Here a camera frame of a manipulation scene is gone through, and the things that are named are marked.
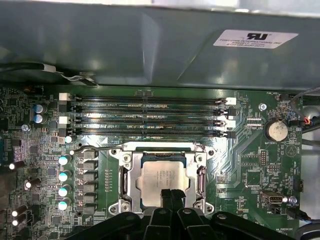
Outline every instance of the solid capacitor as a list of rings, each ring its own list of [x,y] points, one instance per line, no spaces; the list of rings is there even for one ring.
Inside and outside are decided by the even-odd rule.
[[[61,182],[65,182],[65,181],[67,181],[68,178],[71,177],[71,175],[72,174],[71,174],[71,172],[69,170],[65,170],[65,171],[62,171],[62,172],[59,173],[58,178],[59,178],[59,180]]]
[[[69,163],[72,160],[72,157],[69,154],[63,155],[61,157],[59,157],[59,164],[60,165],[66,165],[67,163]]]
[[[41,183],[41,179],[39,177],[32,178],[31,180],[25,183],[25,187],[30,189],[32,186],[36,186]]]
[[[61,202],[58,203],[58,208],[60,210],[66,210],[68,206],[71,204],[71,199],[65,197]]]
[[[36,114],[45,114],[48,111],[47,107],[41,104],[34,105],[33,110]]]
[[[28,209],[27,205],[21,205],[18,208],[16,208],[15,210],[13,210],[11,215],[13,217],[17,217],[20,214],[24,213],[27,209]]]
[[[10,163],[9,168],[11,170],[20,169],[23,168],[26,165],[25,161],[15,161],[13,163]]]
[[[58,194],[60,197],[65,197],[68,195],[68,193],[70,193],[70,191],[71,191],[71,186],[66,184],[59,189]]]
[[[33,121],[36,124],[45,124],[47,122],[48,118],[44,115],[36,114],[33,118]]]

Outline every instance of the wire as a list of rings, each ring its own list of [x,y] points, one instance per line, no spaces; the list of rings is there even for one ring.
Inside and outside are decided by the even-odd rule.
[[[320,124],[313,125],[313,126],[310,126],[308,128],[305,128],[305,129],[302,130],[302,133],[306,134],[306,133],[312,132],[312,131],[317,130],[317,129],[320,129]]]
[[[311,93],[315,93],[315,92],[318,92],[320,91],[320,86],[317,86],[317,87],[313,87],[313,88],[310,88],[306,91],[303,91],[303,92],[300,92],[298,93],[297,95],[295,95],[291,100],[290,100],[290,105],[291,105],[291,108],[292,110],[298,114],[302,119],[305,119],[305,115],[298,109],[297,105],[296,105],[296,100],[304,95],[307,95],[307,94],[311,94]]]
[[[45,66],[42,63],[34,62],[16,62],[0,64],[0,72],[12,72],[17,70],[44,70]]]
[[[307,124],[307,125],[310,125],[310,124],[311,124],[310,119],[307,118],[307,117],[304,117],[304,122],[305,122],[305,124]]]
[[[302,142],[303,145],[308,145],[308,146],[313,146],[313,147],[320,147],[320,141],[302,139],[301,142]]]

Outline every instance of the silver screw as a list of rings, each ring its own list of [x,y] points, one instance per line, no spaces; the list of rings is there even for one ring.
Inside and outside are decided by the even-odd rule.
[[[202,156],[201,155],[197,155],[197,156],[195,156],[195,160],[197,161],[197,162],[202,162]]]
[[[28,131],[30,131],[30,127],[27,124],[23,124],[21,126],[21,130],[24,132],[28,132]]]
[[[297,204],[298,199],[295,196],[291,196],[291,197],[289,197],[289,203],[290,204]]]
[[[122,161],[123,161],[124,163],[129,163],[129,162],[131,161],[131,156],[130,156],[129,154],[124,154],[124,155],[122,156]]]
[[[218,219],[225,220],[225,219],[227,219],[227,216],[224,215],[224,214],[218,214],[217,218],[218,218]]]
[[[197,202],[197,203],[194,205],[194,207],[195,207],[196,209],[202,209],[202,203],[201,203],[201,202]]]
[[[117,209],[116,209],[115,207],[110,208],[110,212],[111,212],[111,213],[115,213],[116,210],[117,210]]]
[[[121,210],[123,212],[129,212],[130,211],[130,204],[129,203],[122,203],[121,204]]]
[[[259,104],[259,110],[260,111],[265,111],[267,110],[267,105],[265,103],[260,103]]]

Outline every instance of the capacitor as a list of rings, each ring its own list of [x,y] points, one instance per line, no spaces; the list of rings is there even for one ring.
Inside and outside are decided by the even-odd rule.
[[[13,217],[17,217],[20,214],[23,214],[28,209],[27,205],[21,205],[15,210],[12,211],[11,215]]]
[[[58,203],[58,209],[60,210],[66,210],[68,206],[71,204],[71,199],[68,197],[65,197],[61,202]]]
[[[41,179],[39,177],[35,177],[35,178],[32,178],[31,180],[27,181],[25,183],[25,187],[27,189],[30,189],[31,187],[36,186],[40,183],[41,183]]]
[[[73,143],[76,139],[77,139],[76,136],[66,136],[66,137],[64,138],[64,142],[65,142],[66,144],[71,144],[71,143]]]
[[[48,118],[44,115],[36,114],[33,118],[34,122],[36,124],[45,124],[48,120]]]
[[[60,165],[63,166],[63,165],[66,165],[67,163],[69,163],[71,160],[72,160],[72,156],[69,154],[66,154],[66,155],[59,157],[58,162]]]
[[[12,225],[13,226],[18,226],[19,224],[21,224],[26,219],[27,219],[27,214],[22,213],[19,216],[17,216],[15,220],[12,221]]]
[[[68,178],[71,177],[71,175],[72,174],[71,174],[71,172],[69,170],[65,170],[65,171],[62,171],[62,172],[59,173],[58,178],[59,178],[59,180],[61,182],[65,182],[65,181],[67,181]]]
[[[62,188],[58,190],[58,194],[60,197],[65,197],[68,195],[68,193],[70,193],[70,191],[71,191],[71,186],[66,184],[66,185],[63,185]]]
[[[15,169],[20,169],[23,168],[26,165],[25,161],[15,161],[13,163],[10,163],[9,169],[15,170]]]
[[[33,110],[36,114],[45,114],[48,111],[47,107],[41,104],[34,105]]]

